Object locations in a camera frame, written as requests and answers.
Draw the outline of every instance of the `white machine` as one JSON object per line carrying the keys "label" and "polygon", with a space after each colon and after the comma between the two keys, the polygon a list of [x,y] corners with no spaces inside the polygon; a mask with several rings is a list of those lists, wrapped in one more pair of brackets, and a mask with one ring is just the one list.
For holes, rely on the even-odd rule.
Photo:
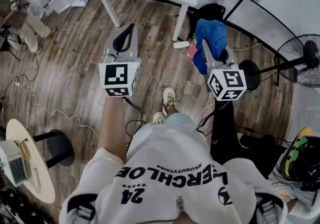
{"label": "white machine", "polygon": [[138,30],[134,23],[120,27],[105,43],[99,64],[100,85],[108,97],[132,96],[139,77]]}
{"label": "white machine", "polygon": [[227,46],[222,52],[223,60],[217,60],[205,39],[202,41],[202,54],[207,65],[204,76],[217,101],[238,100],[247,89],[245,74],[239,70],[233,51]]}
{"label": "white machine", "polygon": [[27,180],[25,162],[13,140],[0,142],[0,159],[5,175],[15,187]]}

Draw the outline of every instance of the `black fan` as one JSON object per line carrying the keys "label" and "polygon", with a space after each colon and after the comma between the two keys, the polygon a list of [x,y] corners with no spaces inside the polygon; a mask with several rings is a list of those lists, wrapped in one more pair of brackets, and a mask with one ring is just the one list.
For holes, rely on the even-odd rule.
{"label": "black fan", "polygon": [[307,87],[320,87],[320,35],[304,34],[288,40],[274,57],[275,66],[259,70],[257,65],[245,60],[239,64],[244,70],[248,91],[255,90],[260,83],[260,74],[271,70],[281,71],[281,75],[293,83]]}

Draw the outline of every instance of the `black bag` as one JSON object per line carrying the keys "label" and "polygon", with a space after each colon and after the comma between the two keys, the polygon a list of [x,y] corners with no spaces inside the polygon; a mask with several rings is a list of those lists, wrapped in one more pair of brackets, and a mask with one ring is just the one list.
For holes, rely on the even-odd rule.
{"label": "black bag", "polygon": [[190,19],[190,33],[188,38],[192,38],[196,32],[196,24],[200,18],[205,20],[218,20],[223,22],[223,17],[225,14],[226,8],[221,6],[217,3],[211,3],[202,6],[201,8],[197,9],[194,13],[189,15]]}

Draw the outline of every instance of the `blue towel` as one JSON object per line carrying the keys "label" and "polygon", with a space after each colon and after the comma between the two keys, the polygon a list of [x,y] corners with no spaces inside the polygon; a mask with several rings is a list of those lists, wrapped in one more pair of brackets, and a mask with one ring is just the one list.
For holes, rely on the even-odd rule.
{"label": "blue towel", "polygon": [[205,75],[207,73],[207,66],[202,54],[202,39],[207,40],[214,58],[219,59],[221,52],[227,46],[227,29],[224,23],[218,20],[207,21],[201,18],[196,24],[195,37],[197,40],[197,51],[194,54],[193,62],[200,74]]}

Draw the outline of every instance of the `fan base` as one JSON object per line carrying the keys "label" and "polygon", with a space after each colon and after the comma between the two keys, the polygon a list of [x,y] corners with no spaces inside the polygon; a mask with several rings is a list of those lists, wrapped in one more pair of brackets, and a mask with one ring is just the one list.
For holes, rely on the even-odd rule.
{"label": "fan base", "polygon": [[251,92],[259,87],[260,84],[260,74],[252,75],[254,72],[259,71],[258,66],[250,61],[244,60],[239,64],[239,69],[243,70],[246,82],[246,90]]}

